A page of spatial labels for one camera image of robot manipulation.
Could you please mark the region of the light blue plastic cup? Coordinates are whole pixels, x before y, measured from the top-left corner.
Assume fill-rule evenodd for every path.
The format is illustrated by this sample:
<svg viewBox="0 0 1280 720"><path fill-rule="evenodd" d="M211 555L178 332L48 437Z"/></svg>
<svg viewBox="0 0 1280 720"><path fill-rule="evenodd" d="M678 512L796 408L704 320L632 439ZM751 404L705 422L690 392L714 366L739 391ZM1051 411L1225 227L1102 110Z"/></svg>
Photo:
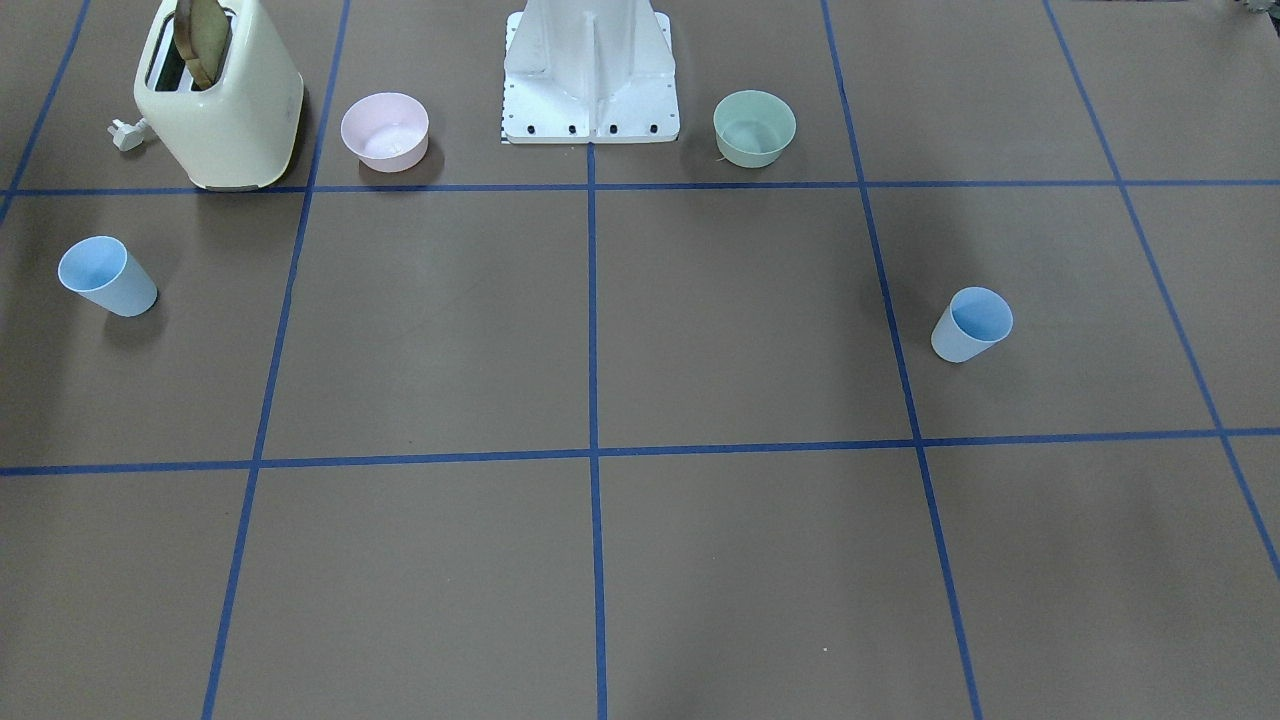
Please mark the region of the light blue plastic cup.
<svg viewBox="0 0 1280 720"><path fill-rule="evenodd" d="M64 288L116 316L138 316L159 299L150 274L111 236L92 236L70 246L58 264L58 279Z"/></svg>

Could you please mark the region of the cream white toaster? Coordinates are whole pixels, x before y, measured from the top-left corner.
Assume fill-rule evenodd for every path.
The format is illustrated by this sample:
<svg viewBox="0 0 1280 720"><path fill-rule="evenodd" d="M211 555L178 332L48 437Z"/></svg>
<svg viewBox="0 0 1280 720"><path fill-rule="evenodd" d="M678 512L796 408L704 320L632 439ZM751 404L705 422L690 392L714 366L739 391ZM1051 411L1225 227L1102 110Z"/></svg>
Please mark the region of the cream white toaster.
<svg viewBox="0 0 1280 720"><path fill-rule="evenodd" d="M218 81L197 88L177 44L179 4L155 12L132 83L134 102L202 190L260 190L293 156L305 81L260 1L221 1L228 42Z"/></svg>

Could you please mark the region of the brown toast slice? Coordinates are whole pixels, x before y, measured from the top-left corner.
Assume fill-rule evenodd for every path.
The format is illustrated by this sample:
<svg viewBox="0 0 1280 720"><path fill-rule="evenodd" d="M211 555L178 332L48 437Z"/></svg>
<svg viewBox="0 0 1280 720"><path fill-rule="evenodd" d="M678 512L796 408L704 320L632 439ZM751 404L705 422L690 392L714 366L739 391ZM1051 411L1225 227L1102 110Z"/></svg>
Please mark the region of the brown toast slice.
<svg viewBox="0 0 1280 720"><path fill-rule="evenodd" d="M221 76L230 44L230 18L214 0L175 3L173 42L195 90L211 88Z"/></svg>

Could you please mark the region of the green plastic bowl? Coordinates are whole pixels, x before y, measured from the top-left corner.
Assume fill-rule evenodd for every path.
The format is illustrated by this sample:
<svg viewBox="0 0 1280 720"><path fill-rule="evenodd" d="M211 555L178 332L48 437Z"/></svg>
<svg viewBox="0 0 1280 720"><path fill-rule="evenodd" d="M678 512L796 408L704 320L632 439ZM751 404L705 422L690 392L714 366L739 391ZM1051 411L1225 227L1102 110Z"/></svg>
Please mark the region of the green plastic bowl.
<svg viewBox="0 0 1280 720"><path fill-rule="evenodd" d="M721 156L746 169L773 164L797 132L791 106L760 90L740 90L721 99L712 123Z"/></svg>

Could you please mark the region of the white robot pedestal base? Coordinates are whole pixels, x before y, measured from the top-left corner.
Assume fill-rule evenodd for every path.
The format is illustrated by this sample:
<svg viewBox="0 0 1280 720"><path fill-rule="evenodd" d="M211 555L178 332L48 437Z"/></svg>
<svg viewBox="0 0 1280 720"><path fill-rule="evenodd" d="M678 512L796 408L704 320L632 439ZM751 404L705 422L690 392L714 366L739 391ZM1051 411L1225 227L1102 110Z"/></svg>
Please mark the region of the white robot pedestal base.
<svg viewBox="0 0 1280 720"><path fill-rule="evenodd" d="M672 24L649 1L527 1L504 23L500 137L667 143L681 135Z"/></svg>

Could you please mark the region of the white power plug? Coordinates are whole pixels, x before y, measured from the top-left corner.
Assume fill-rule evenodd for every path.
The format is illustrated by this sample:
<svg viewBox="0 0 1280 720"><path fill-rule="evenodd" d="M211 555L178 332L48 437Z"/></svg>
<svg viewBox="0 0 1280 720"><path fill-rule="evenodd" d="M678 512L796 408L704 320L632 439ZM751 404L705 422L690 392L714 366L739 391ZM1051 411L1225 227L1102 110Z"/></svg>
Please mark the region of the white power plug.
<svg viewBox="0 0 1280 720"><path fill-rule="evenodd" d="M154 132L146 118L140 118L134 123L114 119L108 127L113 146L119 152L129 152L147 142Z"/></svg>

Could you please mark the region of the pink plastic bowl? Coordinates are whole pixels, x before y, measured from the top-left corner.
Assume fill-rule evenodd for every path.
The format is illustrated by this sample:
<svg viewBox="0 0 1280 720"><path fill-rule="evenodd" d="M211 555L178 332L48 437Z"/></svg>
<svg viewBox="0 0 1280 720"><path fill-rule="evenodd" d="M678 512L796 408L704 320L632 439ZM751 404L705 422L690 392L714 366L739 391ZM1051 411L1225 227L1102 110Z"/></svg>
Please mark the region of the pink plastic bowl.
<svg viewBox="0 0 1280 720"><path fill-rule="evenodd" d="M340 119L340 138L362 164L380 173L417 165L429 147L430 117L415 97L398 92L369 95Z"/></svg>

